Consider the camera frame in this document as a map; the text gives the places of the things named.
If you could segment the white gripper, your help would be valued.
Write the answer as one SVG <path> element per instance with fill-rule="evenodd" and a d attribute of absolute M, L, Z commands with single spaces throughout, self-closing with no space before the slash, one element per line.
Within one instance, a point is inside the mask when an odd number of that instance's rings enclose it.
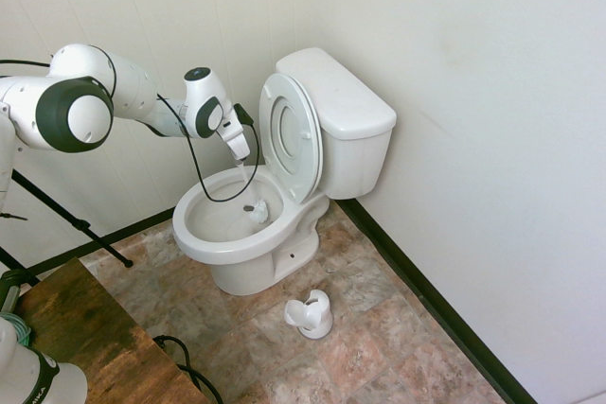
<path fill-rule="evenodd" d="M 250 158 L 250 148 L 243 132 L 243 126 L 234 109 L 223 117 L 218 134 L 229 147 L 235 161 L 246 162 Z"/>

